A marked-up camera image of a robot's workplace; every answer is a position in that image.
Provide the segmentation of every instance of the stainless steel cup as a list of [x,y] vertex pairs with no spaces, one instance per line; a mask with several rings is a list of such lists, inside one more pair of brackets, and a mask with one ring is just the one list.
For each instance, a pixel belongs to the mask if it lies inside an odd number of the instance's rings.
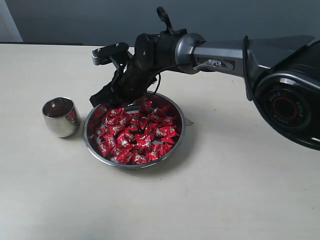
[[81,119],[74,102],[67,97],[47,101],[42,114],[49,130],[59,138],[70,137],[79,130]]

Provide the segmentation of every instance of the gray wall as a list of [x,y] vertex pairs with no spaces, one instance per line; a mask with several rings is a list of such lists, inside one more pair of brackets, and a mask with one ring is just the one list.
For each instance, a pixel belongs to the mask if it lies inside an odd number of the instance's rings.
[[158,33],[163,6],[175,29],[209,40],[314,35],[320,38],[319,0],[6,0],[25,42],[133,45]]

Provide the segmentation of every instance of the metal bowl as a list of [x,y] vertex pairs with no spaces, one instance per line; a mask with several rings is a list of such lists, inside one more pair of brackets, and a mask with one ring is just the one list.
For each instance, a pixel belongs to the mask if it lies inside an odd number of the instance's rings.
[[152,165],[155,165],[164,159],[169,158],[180,146],[185,132],[186,132],[186,119],[181,111],[181,109],[178,107],[177,104],[175,104],[171,99],[167,98],[166,96],[156,93],[156,94],[151,94],[152,92],[148,91],[147,94],[141,98],[135,101],[134,104],[127,106],[124,108],[124,110],[127,113],[132,113],[132,112],[137,112],[142,105],[142,103],[147,100],[147,101],[152,101],[152,109],[155,109],[156,107],[168,107],[168,115],[175,117],[175,125],[176,125],[176,131],[179,133],[179,137],[176,144],[173,146],[173,148],[165,155],[161,156],[157,160],[145,163],[145,164],[136,164],[136,165],[125,165],[125,164],[120,164],[112,161],[111,159],[106,159],[102,157],[100,151],[99,151],[99,145],[97,143],[97,137],[96,137],[96,132],[97,128],[100,127],[100,125],[94,124],[94,118],[93,115],[95,111],[101,107],[101,105],[96,106],[91,110],[89,115],[86,117],[85,122],[84,122],[84,129],[83,129],[83,138],[85,145],[89,149],[89,151],[92,153],[92,155],[100,160],[101,162],[108,164],[113,167],[117,168],[123,168],[123,169],[142,169],[146,168]]

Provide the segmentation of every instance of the robotic arm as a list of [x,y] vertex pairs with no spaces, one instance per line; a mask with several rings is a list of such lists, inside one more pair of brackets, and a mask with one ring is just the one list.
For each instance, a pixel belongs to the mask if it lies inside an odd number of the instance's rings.
[[91,96],[93,107],[133,103],[157,76],[160,84],[163,71],[220,72],[244,78],[247,99],[279,134],[320,150],[320,42],[310,45],[313,36],[206,41],[186,29],[173,30],[162,7],[157,14],[166,30],[139,35],[134,55],[124,42],[92,51],[95,65],[116,67],[111,82]]

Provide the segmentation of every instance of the white table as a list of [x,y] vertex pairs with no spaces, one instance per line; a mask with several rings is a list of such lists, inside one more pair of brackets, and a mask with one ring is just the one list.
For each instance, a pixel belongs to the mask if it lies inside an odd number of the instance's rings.
[[113,76],[94,49],[0,44],[1,240],[319,239],[320,152],[272,130],[241,78],[162,74],[159,93],[194,124],[153,167],[119,170],[80,132],[53,136],[43,104],[70,97],[84,120]]

